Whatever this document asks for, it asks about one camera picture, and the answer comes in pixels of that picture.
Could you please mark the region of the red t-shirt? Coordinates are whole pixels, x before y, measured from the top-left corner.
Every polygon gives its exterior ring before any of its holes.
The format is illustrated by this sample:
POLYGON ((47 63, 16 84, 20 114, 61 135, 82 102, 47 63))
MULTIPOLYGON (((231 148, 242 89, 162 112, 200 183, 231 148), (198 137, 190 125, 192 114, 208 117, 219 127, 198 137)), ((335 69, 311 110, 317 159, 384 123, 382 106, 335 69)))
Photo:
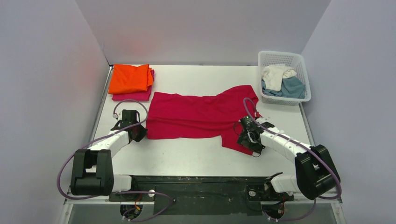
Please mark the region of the red t-shirt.
POLYGON ((250 85, 230 88, 215 96, 183 96, 155 92, 146 121, 147 138, 151 140, 177 138, 213 138, 220 136, 221 145, 247 155, 253 151, 237 143, 241 126, 239 119, 254 114, 252 105, 258 97, 250 85))

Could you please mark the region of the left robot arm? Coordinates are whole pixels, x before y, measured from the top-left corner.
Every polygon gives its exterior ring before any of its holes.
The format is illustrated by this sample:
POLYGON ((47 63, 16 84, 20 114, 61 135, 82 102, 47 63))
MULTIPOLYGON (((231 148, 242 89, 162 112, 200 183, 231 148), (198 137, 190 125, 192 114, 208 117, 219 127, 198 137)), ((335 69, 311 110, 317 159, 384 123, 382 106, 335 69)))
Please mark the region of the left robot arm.
POLYGON ((114 192, 129 201, 139 196, 139 187, 130 175, 115 175, 112 158, 132 141, 139 142, 147 134, 136 110, 123 110, 109 137, 87 149, 74 153, 71 193, 75 196, 108 196, 114 192))

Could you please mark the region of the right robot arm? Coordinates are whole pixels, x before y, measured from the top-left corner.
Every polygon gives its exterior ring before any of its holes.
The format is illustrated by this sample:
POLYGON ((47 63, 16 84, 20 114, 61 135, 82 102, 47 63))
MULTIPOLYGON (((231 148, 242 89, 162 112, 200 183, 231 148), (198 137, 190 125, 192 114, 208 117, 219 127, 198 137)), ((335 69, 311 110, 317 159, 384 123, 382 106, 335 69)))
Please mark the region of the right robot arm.
POLYGON ((264 194, 269 200, 276 200, 282 193, 301 193, 310 200, 340 197, 340 176, 325 146, 300 142, 262 118, 245 116, 239 124, 239 145, 256 154, 272 149, 295 166, 292 175, 279 173, 268 178, 264 194))

